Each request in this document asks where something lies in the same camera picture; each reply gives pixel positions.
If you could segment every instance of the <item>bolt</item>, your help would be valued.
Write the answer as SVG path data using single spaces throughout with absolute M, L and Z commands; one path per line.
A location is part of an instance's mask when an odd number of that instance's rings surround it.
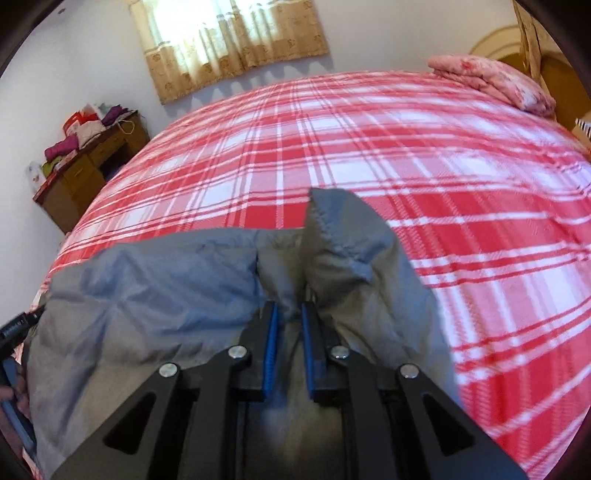
M 419 369 L 416 365 L 404 364 L 400 367 L 400 373 L 402 373 L 404 378 L 417 378 Z
M 158 370 L 158 373 L 164 378 L 174 377 L 178 372 L 178 367 L 175 364 L 164 364 Z
M 234 360 L 246 357 L 247 353 L 248 350 L 246 350 L 246 347 L 242 345 L 234 345 L 228 349 L 228 355 L 230 355 Z
M 330 349 L 330 354 L 337 360 L 344 360 L 349 356 L 349 349 L 343 345 L 337 345 Z

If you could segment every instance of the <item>purple cloth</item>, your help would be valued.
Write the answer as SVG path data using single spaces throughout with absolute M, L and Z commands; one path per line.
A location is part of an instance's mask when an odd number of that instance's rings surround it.
M 45 158 L 47 161 L 51 161 L 56 157 L 63 157 L 76 149 L 78 149 L 78 137 L 74 134 L 45 150 Z
M 111 107 L 111 110 L 109 110 L 101 122 L 103 122 L 104 126 L 109 127 L 115 123 L 115 120 L 127 112 L 129 112 L 127 108 L 123 108 L 121 105 L 115 105 Z

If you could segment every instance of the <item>triangular cutout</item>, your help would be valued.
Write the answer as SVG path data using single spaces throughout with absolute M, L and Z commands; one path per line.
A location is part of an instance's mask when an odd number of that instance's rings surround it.
M 144 430 L 156 403 L 156 394 L 147 393 L 105 437 L 105 445 L 134 455 L 139 449 Z
M 423 403 L 444 456 L 474 445 L 474 437 L 431 395 L 423 395 Z

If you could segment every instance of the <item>beige patterned curtain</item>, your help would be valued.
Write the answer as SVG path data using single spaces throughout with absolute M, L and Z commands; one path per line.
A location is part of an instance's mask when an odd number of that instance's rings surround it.
M 126 0 L 162 104 L 280 60 L 328 53 L 310 0 Z

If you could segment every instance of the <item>pink bedding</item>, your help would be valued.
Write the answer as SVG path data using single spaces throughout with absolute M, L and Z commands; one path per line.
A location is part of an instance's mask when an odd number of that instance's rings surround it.
M 506 63 L 476 55 L 441 55 L 427 64 L 434 73 L 487 93 L 524 112 L 551 117 L 556 100 L 531 78 Z
M 433 74 L 280 83 L 154 138 L 47 281 L 116 242 L 299 227 L 310 186 L 352 190 L 437 295 L 467 412 L 541 480 L 591 403 L 588 160 L 559 125 Z

